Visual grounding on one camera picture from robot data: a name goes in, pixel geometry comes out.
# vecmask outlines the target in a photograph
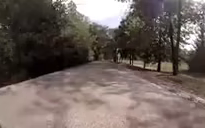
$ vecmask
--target tree trunk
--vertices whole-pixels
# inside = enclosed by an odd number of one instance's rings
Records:
[[[132,65],[131,55],[129,56],[129,64]]]
[[[143,62],[143,68],[146,69],[146,62]]]
[[[113,61],[115,62],[115,63],[117,63],[117,54],[116,54],[116,49],[114,49],[113,50]]]
[[[130,56],[131,56],[131,65],[133,65],[133,61],[134,61],[134,60],[133,60],[133,53],[132,53],[132,52],[131,52],[131,55],[130,55]]]
[[[202,22],[200,24],[201,47],[205,47],[205,16],[202,14]]]
[[[173,38],[173,23],[172,23],[172,19],[171,19],[171,16],[170,16],[170,26],[169,26],[169,38],[170,38],[170,42],[171,42],[171,52],[172,52],[172,55],[171,55],[171,60],[172,60],[172,68],[173,68],[173,75],[177,75],[178,74],[178,71],[177,71],[177,63],[176,63],[176,51],[175,51],[175,46],[174,46],[174,38]]]
[[[99,60],[99,55],[98,55],[98,54],[95,54],[95,55],[94,55],[94,60],[95,60],[95,61],[98,61],[98,60]]]
[[[158,65],[157,65],[157,72],[161,71],[161,59],[158,60]]]
[[[180,47],[180,41],[181,41],[181,20],[182,20],[182,15],[181,15],[181,10],[182,10],[182,0],[178,0],[178,24],[177,24],[177,43],[176,43],[176,53],[175,53],[175,74],[177,75],[179,72],[179,47]]]
[[[133,59],[133,57],[132,57],[132,65],[134,65],[134,59]]]

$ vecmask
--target green grass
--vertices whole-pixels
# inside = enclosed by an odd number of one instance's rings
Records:
[[[142,68],[143,62],[134,61],[134,66]],[[157,64],[148,64],[146,67],[146,69],[150,69],[150,70],[156,70],[156,68],[157,68]],[[182,63],[179,66],[179,69],[180,71],[188,70],[188,65]],[[195,74],[184,74],[184,72],[182,72],[178,76],[173,76],[169,73],[172,72],[172,64],[169,62],[163,62],[161,70],[163,73],[152,72],[149,73],[150,77],[146,77],[145,79],[152,81],[151,77],[155,77],[155,79],[157,79],[155,80],[155,82],[158,80],[164,80],[166,82],[174,83],[174,86],[181,90],[205,97],[205,75],[204,74],[195,76]]]
[[[143,62],[140,61],[140,60],[134,61],[134,66],[139,66],[139,67],[143,68]],[[157,64],[147,64],[146,69],[156,70],[157,69]],[[188,70],[188,65],[186,63],[181,63],[180,66],[179,66],[179,70],[180,71]],[[161,71],[162,72],[172,72],[173,71],[172,70],[172,63],[162,62]]]

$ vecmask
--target road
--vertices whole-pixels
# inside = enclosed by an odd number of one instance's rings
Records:
[[[3,128],[205,128],[205,108],[94,62],[0,89]]]

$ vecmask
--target tree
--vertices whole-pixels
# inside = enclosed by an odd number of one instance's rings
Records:
[[[182,25],[182,0],[133,0],[132,8],[142,14],[148,25],[154,25],[157,17],[165,11],[169,15],[169,38],[172,47],[173,75],[178,74],[178,53]],[[174,43],[173,17],[177,16],[177,38]]]
[[[90,25],[89,31],[93,38],[91,49],[94,53],[94,60],[99,60],[103,48],[106,46],[106,43],[110,41],[108,29],[105,26],[93,23]]]
[[[134,12],[130,12],[115,32],[115,40],[122,58],[129,58],[132,65],[136,58],[136,51],[140,51],[140,47],[144,44],[143,40],[140,40],[143,37],[143,26],[144,22]]]
[[[0,0],[0,84],[87,62],[89,26],[73,2]]]
[[[193,7],[189,21],[195,26],[193,32],[197,39],[189,59],[189,71],[205,73],[205,3],[197,3]]]

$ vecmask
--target green foliage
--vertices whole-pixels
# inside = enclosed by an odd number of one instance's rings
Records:
[[[192,15],[188,18],[196,26],[193,31],[196,40],[194,51],[188,59],[189,71],[205,73],[205,3],[195,4],[193,7]]]
[[[134,59],[137,55],[145,63],[156,63],[169,60],[167,34],[165,18],[154,19],[153,24],[148,24],[133,10],[122,20],[115,40],[124,58],[133,56]]]
[[[99,24],[93,23],[89,27],[89,31],[92,36],[91,49],[93,51],[94,60],[99,60],[100,56],[105,50],[108,50],[108,44],[111,42],[111,38],[108,33],[108,28]]]
[[[91,23],[65,3],[0,0],[0,84],[88,61]]]

